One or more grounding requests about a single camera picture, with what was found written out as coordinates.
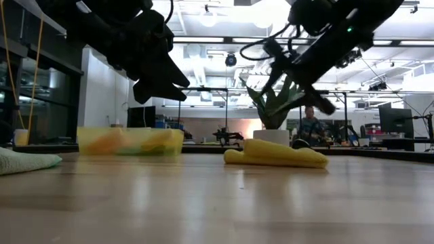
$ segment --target green leaves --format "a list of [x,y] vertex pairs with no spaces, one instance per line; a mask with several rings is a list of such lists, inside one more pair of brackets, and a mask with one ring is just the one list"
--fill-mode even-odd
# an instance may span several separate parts
[[258,109],[258,115],[266,129],[279,129],[285,121],[288,112],[288,104],[300,97],[298,88],[293,85],[291,76],[287,76],[283,83],[281,92],[276,96],[273,89],[267,91],[267,101],[260,96],[260,93],[247,86],[247,83],[240,77],[243,85],[247,88],[250,98]]

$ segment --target security camera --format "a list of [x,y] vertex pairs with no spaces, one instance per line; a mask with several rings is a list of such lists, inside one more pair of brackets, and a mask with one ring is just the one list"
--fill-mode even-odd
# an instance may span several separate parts
[[237,64],[237,58],[235,57],[235,54],[228,54],[224,63],[227,67],[235,66]]

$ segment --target white pot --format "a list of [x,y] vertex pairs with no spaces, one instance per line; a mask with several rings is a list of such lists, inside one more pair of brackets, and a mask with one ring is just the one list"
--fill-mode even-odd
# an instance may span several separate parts
[[253,138],[274,142],[285,146],[290,145],[290,131],[282,129],[264,129],[253,131]]

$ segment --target computer monitor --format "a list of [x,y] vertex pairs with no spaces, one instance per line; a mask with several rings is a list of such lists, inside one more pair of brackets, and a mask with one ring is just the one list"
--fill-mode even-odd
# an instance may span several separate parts
[[405,133],[406,138],[413,138],[413,120],[411,109],[379,108],[381,131]]

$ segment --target ceiling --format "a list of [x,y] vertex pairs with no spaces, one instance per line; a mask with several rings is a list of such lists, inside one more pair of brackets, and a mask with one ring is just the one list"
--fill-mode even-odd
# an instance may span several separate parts
[[[37,13],[34,0],[16,0]],[[432,39],[434,40],[434,1],[419,0],[418,11],[410,12],[413,6],[402,6],[376,31],[376,39]],[[284,27],[290,5],[286,0],[255,0],[251,6],[240,6],[243,0],[192,0],[175,1],[174,14],[168,26],[177,37],[268,37]],[[168,16],[170,2],[153,0],[153,9]],[[281,37],[288,37],[286,31]],[[170,56],[191,80],[192,86],[241,88],[238,77],[245,76],[248,84],[261,88],[267,81],[269,64],[244,60],[239,55],[240,44],[177,43]],[[237,65],[226,67],[224,61],[228,53],[237,57]],[[254,46],[246,52],[247,56],[264,55],[261,46]],[[316,84],[317,89],[368,90],[375,83],[377,75],[387,80],[392,89],[403,89],[406,73],[415,68],[431,65],[434,61],[434,48],[428,47],[373,47],[363,53],[358,60],[345,69],[333,68]],[[237,92],[234,96],[243,96]]]

